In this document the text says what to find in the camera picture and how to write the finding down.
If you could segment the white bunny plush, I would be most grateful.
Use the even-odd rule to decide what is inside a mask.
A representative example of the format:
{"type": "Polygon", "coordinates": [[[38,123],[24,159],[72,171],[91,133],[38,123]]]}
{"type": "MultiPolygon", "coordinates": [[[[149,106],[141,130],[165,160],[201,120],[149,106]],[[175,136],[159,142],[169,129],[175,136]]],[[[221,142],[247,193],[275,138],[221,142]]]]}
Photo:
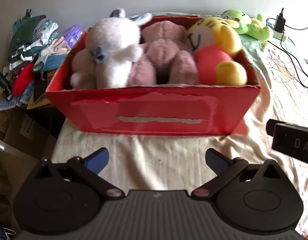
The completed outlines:
{"type": "Polygon", "coordinates": [[[89,30],[85,49],[72,60],[70,84],[75,90],[125,88],[134,62],[143,55],[140,27],[151,13],[127,18],[124,9],[115,9],[89,30]]]}

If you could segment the pink plush toy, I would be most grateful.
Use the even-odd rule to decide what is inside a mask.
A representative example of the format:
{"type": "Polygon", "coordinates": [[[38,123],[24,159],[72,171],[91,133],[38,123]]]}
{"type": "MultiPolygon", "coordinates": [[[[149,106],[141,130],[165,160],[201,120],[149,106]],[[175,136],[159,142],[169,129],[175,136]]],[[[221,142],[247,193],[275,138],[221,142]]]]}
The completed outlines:
{"type": "Polygon", "coordinates": [[[142,30],[143,55],[129,75],[128,86],[198,84],[193,54],[185,44],[187,30],[171,21],[151,24],[142,30]]]}

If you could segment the yellow tiger plush red shirt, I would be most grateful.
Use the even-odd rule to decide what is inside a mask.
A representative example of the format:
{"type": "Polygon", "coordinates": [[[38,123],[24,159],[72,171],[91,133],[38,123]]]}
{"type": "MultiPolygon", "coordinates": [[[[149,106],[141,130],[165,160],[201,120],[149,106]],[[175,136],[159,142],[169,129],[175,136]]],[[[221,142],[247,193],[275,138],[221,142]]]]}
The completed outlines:
{"type": "Polygon", "coordinates": [[[234,58],[242,51],[235,31],[240,25],[220,17],[200,19],[187,31],[186,44],[192,50],[199,84],[244,86],[248,77],[245,68],[234,58]]]}

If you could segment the green frog plush lying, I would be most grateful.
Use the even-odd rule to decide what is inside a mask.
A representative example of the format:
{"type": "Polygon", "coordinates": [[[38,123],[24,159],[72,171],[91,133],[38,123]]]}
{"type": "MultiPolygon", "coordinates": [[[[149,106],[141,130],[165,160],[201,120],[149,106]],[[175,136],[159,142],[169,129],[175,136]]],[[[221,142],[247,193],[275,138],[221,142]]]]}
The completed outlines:
{"type": "Polygon", "coordinates": [[[238,22],[239,27],[235,29],[238,34],[248,35],[259,41],[267,41],[274,34],[273,30],[266,25],[262,14],[257,14],[256,18],[250,18],[241,10],[229,9],[221,14],[221,18],[238,22]]]}

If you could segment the red cardboard box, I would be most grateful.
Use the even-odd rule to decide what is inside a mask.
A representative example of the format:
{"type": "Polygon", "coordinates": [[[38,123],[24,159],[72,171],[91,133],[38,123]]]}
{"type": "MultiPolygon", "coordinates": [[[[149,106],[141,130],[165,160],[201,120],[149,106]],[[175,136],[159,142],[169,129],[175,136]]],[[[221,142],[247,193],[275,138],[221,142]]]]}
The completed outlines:
{"type": "MultiPolygon", "coordinates": [[[[197,16],[152,16],[140,27],[171,21],[188,29],[197,16]]],[[[227,135],[234,131],[261,85],[243,49],[234,60],[247,72],[244,86],[164,84],[75,90],[70,84],[73,57],[85,49],[83,34],[57,70],[46,97],[84,132],[144,135],[227,135]]]]}

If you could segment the purple plastic item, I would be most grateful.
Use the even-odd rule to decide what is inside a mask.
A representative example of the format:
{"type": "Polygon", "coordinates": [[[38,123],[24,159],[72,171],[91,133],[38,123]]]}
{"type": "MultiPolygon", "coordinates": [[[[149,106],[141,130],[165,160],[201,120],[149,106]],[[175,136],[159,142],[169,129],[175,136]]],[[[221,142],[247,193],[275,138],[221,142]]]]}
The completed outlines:
{"type": "Polygon", "coordinates": [[[70,48],[73,48],[77,41],[80,39],[83,31],[79,24],[75,24],[65,29],[60,36],[64,37],[65,41],[70,48]]]}

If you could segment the black charger plug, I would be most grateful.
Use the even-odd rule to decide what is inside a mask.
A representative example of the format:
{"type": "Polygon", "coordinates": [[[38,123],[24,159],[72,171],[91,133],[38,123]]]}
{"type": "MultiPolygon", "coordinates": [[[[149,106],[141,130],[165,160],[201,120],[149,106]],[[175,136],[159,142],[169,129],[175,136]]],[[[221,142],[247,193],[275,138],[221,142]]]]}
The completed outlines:
{"type": "Polygon", "coordinates": [[[281,12],[279,15],[277,15],[277,18],[275,20],[275,25],[274,25],[274,31],[278,33],[283,33],[284,28],[285,28],[285,18],[283,16],[284,9],[282,8],[281,12]]]}

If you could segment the red cloth item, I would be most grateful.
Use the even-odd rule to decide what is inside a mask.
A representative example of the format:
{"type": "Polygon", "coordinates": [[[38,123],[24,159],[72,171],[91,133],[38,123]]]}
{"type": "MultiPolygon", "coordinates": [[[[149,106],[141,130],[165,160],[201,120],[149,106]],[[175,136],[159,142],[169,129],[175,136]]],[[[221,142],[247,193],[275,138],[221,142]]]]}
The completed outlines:
{"type": "Polygon", "coordinates": [[[29,83],[33,81],[34,79],[34,72],[33,72],[33,67],[34,67],[34,62],[31,62],[28,64],[24,69],[21,71],[17,79],[15,80],[13,87],[12,87],[12,94],[13,96],[21,96],[29,83]]]}

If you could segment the pile of clothes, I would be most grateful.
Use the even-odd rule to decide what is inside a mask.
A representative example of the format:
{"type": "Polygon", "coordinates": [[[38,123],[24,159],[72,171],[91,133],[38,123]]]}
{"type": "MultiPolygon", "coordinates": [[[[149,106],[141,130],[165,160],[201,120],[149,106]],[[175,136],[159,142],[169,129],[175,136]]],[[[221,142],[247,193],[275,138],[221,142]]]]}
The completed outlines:
{"type": "Polygon", "coordinates": [[[37,103],[44,98],[49,83],[48,74],[59,68],[70,51],[64,37],[58,33],[59,25],[46,15],[33,16],[27,10],[13,26],[13,36],[8,49],[8,65],[3,68],[3,81],[7,91],[2,92],[0,111],[37,103]],[[34,62],[33,81],[21,96],[13,96],[12,87],[21,71],[34,62]]]}

